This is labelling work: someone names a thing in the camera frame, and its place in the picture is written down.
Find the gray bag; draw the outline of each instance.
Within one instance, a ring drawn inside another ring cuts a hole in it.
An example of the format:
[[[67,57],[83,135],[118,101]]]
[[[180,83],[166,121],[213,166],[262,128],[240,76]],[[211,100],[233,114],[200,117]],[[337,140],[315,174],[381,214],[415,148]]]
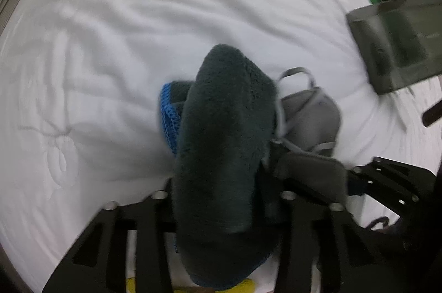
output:
[[[330,157],[340,127],[340,111],[303,67],[285,71],[279,81],[299,72],[309,76],[310,88],[277,102],[276,137],[270,143],[270,173],[282,181],[292,179],[330,203],[345,204],[346,170]]]

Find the metal bolt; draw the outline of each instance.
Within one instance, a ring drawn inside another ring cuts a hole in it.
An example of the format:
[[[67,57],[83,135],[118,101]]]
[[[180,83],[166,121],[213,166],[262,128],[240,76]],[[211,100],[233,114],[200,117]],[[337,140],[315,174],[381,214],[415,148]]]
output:
[[[113,211],[114,209],[116,209],[119,206],[118,202],[115,202],[114,200],[107,202],[104,206],[103,209],[105,209],[106,211]]]
[[[342,212],[342,211],[344,211],[344,206],[341,205],[340,203],[332,203],[332,204],[329,206],[329,208],[330,208],[330,210],[331,210],[332,212]]]
[[[292,191],[282,191],[279,195],[283,200],[294,200],[296,198],[296,193]]]
[[[152,199],[154,200],[164,200],[169,194],[166,191],[155,191],[152,193]]]

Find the blue knit fabric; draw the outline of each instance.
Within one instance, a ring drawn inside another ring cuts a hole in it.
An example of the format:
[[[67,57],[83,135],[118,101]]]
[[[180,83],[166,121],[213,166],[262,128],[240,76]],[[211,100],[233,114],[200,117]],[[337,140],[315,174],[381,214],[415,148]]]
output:
[[[161,124],[167,145],[176,155],[176,142],[180,129],[181,117],[170,102],[171,83],[164,84],[160,93]]]

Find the black mount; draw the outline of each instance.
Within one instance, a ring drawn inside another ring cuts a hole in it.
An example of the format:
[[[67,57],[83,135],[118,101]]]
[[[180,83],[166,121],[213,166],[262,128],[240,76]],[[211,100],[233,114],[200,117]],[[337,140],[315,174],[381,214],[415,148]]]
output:
[[[401,218],[373,231],[339,203],[284,182],[289,219],[279,225],[275,293],[310,293],[312,266],[322,293],[421,293],[442,286],[442,184],[428,170],[375,157],[348,171],[349,186]],[[137,230],[136,292],[172,293],[164,233],[174,232],[170,183],[143,202],[107,204],[62,259],[43,293],[125,293],[127,231]]]

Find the bed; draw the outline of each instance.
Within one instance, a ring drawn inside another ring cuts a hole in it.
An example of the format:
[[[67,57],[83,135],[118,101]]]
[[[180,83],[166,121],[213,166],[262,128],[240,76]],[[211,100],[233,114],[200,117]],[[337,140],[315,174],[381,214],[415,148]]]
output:
[[[218,43],[273,79],[302,66],[342,113],[334,156],[347,167],[381,156],[437,171],[441,125],[420,115],[437,78],[377,96],[345,14],[368,0],[20,0],[0,36],[0,244],[41,292],[100,207],[142,200],[173,175],[158,95],[191,80]],[[305,87],[285,80],[281,95]],[[392,213],[370,198],[366,225]],[[169,239],[173,283],[191,282]],[[273,289],[277,256],[252,278]]]

